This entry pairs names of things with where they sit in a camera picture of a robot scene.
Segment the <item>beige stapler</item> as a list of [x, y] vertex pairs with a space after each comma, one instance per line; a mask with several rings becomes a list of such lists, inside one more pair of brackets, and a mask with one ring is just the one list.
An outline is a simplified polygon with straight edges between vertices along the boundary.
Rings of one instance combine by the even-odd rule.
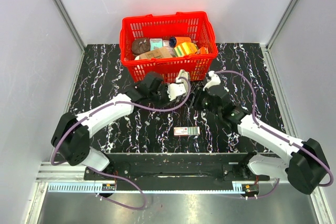
[[178, 76], [176, 77], [176, 82], [175, 83], [183, 83], [187, 87], [187, 93], [188, 93], [189, 90], [190, 90], [190, 88], [189, 88], [189, 85], [190, 85], [190, 74], [189, 74], [189, 72], [181, 69], [178, 73]]

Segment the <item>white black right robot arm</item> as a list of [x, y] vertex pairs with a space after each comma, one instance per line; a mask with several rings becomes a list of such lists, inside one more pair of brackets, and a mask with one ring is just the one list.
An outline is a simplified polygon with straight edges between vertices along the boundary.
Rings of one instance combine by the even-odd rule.
[[256, 175], [285, 179], [297, 191], [309, 195], [320, 186], [330, 168], [318, 141], [303, 141], [263, 123], [234, 104], [228, 92], [218, 86], [198, 88], [192, 106], [215, 115], [225, 130], [250, 138], [276, 154], [248, 154], [238, 168], [245, 180]]

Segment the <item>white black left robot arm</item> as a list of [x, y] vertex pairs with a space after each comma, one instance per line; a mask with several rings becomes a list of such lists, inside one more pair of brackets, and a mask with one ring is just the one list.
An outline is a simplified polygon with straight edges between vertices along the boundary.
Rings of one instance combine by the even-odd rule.
[[95, 109], [77, 115], [63, 114], [51, 144], [65, 160], [53, 164], [85, 165], [94, 168], [101, 179], [111, 178], [114, 172], [111, 161], [102, 151], [91, 147], [90, 139], [110, 123], [133, 113], [133, 103], [144, 102], [169, 102], [168, 84], [155, 72]]

